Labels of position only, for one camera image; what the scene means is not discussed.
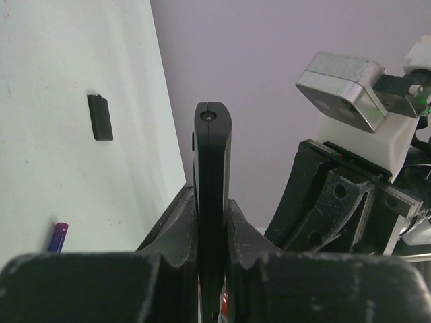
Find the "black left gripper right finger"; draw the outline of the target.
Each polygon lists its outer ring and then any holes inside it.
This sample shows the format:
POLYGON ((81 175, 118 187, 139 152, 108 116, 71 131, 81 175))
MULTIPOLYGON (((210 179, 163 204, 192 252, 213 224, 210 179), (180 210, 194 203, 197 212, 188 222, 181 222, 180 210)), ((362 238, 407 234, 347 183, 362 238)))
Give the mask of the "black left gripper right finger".
POLYGON ((429 322, 421 274, 392 256, 283 252, 226 213, 229 322, 429 322))

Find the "black remote battery cover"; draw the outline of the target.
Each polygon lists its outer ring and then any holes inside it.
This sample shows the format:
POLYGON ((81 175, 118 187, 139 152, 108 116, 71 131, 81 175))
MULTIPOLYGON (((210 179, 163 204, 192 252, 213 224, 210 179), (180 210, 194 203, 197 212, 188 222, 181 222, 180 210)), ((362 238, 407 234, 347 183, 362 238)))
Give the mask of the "black remote battery cover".
POLYGON ((94 139, 96 141, 112 141, 114 137, 108 100, 100 94, 88 94, 87 100, 94 139))

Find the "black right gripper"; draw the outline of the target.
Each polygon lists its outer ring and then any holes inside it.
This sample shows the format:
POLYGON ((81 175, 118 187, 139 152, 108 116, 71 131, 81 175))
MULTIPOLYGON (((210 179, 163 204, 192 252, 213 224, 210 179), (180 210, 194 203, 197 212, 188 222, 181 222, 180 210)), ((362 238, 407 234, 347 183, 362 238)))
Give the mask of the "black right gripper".
POLYGON ((422 205, 370 164, 307 140, 265 237, 288 252, 392 254, 422 205))

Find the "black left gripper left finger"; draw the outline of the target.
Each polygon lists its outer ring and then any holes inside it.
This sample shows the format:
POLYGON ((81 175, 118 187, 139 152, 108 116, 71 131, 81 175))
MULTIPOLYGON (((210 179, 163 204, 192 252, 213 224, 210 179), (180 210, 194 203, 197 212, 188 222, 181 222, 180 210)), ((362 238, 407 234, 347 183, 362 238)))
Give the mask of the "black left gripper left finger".
POLYGON ((25 254, 1 270, 2 322, 197 322, 198 299, 190 187, 134 252, 25 254))

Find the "orange battery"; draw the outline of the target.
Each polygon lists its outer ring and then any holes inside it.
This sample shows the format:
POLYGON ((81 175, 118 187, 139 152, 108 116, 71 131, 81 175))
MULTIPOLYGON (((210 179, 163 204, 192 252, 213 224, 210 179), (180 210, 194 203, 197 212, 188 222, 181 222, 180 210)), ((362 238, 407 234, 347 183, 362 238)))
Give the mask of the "orange battery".
POLYGON ((220 296, 220 315, 223 320, 228 319, 228 293, 223 289, 220 296))

